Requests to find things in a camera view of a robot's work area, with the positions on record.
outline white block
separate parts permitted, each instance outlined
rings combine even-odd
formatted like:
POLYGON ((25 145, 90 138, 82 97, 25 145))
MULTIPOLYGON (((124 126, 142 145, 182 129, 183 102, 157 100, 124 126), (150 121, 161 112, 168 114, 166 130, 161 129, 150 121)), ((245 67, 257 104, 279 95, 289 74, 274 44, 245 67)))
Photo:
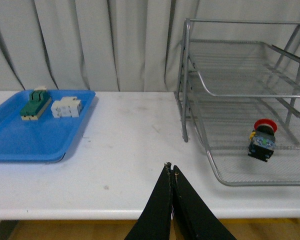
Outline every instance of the white block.
POLYGON ((59 117, 79 117, 82 110, 81 100, 76 96, 64 96, 61 100, 56 100, 51 106, 54 118, 59 117))

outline white table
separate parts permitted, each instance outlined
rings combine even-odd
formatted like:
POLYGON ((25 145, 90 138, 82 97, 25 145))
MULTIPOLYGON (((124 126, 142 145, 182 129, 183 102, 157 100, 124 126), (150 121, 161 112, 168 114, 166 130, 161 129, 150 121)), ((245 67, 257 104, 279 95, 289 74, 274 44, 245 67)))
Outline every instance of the white table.
MULTIPOLYGON (((14 93, 0 91, 0 104, 14 93)), ((0 163, 0 220, 137 219, 165 162, 181 169, 217 218, 300 218, 300 186, 219 183, 193 128, 183 141, 172 92, 96 97, 74 153, 51 164, 0 163)))

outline mesh shelf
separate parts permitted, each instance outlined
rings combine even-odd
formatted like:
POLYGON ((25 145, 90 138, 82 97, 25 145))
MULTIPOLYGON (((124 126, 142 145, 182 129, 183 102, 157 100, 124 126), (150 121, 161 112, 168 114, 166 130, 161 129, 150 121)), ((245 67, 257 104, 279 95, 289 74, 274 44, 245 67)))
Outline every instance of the mesh shelf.
POLYGON ((216 178, 229 186, 300 186, 300 58, 288 49, 300 22, 222 21, 234 24, 295 24, 286 48, 260 41, 190 39, 186 19, 175 93, 182 135, 192 119, 216 178), (278 125, 268 162, 248 156, 258 119, 278 125))
POLYGON ((189 50, 201 88, 212 96, 300 98, 298 72, 291 71, 298 66, 276 66, 281 55, 264 42, 191 40, 189 50))

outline green block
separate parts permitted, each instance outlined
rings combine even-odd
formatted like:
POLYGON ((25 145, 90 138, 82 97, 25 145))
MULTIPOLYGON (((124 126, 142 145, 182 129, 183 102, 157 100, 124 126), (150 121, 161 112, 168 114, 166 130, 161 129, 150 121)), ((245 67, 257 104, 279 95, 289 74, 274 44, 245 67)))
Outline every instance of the green block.
POLYGON ((21 109, 23 120, 37 120, 48 107, 51 97, 45 90, 35 90, 29 94, 29 101, 21 109))

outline blue tray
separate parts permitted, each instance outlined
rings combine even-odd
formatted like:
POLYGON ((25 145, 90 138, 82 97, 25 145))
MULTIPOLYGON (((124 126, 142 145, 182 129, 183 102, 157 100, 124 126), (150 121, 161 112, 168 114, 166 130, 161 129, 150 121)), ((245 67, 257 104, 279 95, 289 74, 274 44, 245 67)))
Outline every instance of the blue tray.
POLYGON ((20 110, 29 100, 25 90, 0 105, 0 162, 57 162, 70 147, 91 105, 90 90, 49 90, 52 102, 38 120, 21 120, 20 110), (62 97, 76 96, 82 102, 79 117, 54 118, 50 107, 62 97))

